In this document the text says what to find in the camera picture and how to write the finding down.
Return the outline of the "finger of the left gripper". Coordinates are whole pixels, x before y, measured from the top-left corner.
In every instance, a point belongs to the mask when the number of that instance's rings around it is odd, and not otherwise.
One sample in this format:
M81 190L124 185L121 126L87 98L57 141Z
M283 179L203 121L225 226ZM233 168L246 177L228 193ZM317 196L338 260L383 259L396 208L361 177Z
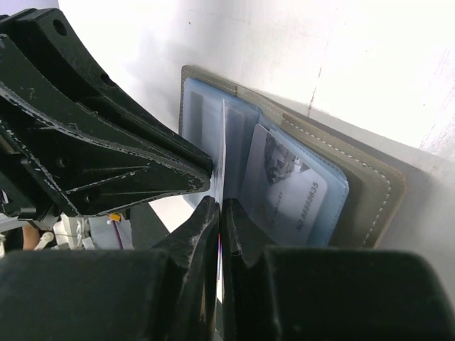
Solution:
M210 156L153 117L109 77L61 10L31 8L3 14L1 32L72 101L198 167L212 166Z
M95 217L207 190L213 162L179 135L114 123L48 82L1 84L1 211Z

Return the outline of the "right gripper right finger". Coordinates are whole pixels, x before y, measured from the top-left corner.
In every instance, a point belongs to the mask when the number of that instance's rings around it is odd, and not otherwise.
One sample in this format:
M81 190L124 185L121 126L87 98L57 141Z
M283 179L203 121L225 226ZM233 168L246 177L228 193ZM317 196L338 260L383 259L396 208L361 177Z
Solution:
M220 228L226 340L454 339L454 310L420 256L279 246L235 199Z

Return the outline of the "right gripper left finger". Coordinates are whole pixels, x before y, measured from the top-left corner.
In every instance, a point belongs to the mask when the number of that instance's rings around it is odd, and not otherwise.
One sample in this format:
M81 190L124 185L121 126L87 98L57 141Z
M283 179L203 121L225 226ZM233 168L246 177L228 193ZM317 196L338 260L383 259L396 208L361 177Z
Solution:
M143 250L15 251L1 260L2 340L211 340L220 209Z

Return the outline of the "grey leather card holder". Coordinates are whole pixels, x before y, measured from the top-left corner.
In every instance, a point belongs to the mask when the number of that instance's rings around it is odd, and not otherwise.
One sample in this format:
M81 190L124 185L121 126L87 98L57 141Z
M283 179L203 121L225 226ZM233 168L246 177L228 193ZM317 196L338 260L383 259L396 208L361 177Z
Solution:
M308 241L297 246L372 249L378 245L405 193L405 179L398 170L255 90L186 65L181 70L179 133L212 161L222 99L227 105L223 203L235 199L242 206L253 131L260 124L328 185Z

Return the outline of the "white VIP card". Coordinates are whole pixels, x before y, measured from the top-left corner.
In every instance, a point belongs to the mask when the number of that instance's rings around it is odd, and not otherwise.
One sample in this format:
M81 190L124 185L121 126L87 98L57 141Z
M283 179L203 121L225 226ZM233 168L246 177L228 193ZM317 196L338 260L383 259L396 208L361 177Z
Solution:
M213 197L220 207L223 206L223 196L225 187L225 159L226 159L226 123L227 105L226 100L222 99L218 118L215 121L215 143L216 153L213 158L214 168L211 181L213 182Z

